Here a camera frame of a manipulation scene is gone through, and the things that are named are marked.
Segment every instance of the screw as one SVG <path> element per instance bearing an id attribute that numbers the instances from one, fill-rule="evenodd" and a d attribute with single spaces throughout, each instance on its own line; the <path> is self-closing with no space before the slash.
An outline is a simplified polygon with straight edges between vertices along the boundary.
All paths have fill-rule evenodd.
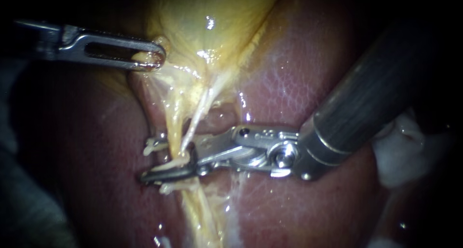
<path id="1" fill-rule="evenodd" d="M 275 162 L 279 168 L 291 167 L 294 162 L 294 155 L 286 155 L 284 152 L 278 153 L 275 156 Z"/>
<path id="2" fill-rule="evenodd" d="M 211 168 L 209 166 L 207 166 L 207 165 L 203 165 L 203 166 L 200 166 L 199 168 L 197 168 L 197 174 L 200 175 L 200 176 L 205 176 L 209 172 L 211 172 Z"/>
<path id="3" fill-rule="evenodd" d="M 249 129 L 248 128 L 242 128 L 240 129 L 240 135 L 242 137 L 246 137 L 249 134 Z"/>
<path id="4" fill-rule="evenodd" d="M 309 175 L 309 173 L 303 173 L 303 174 L 301 175 L 301 178 L 302 178 L 303 180 L 310 180 L 310 178 L 312 178 L 312 177 Z"/>

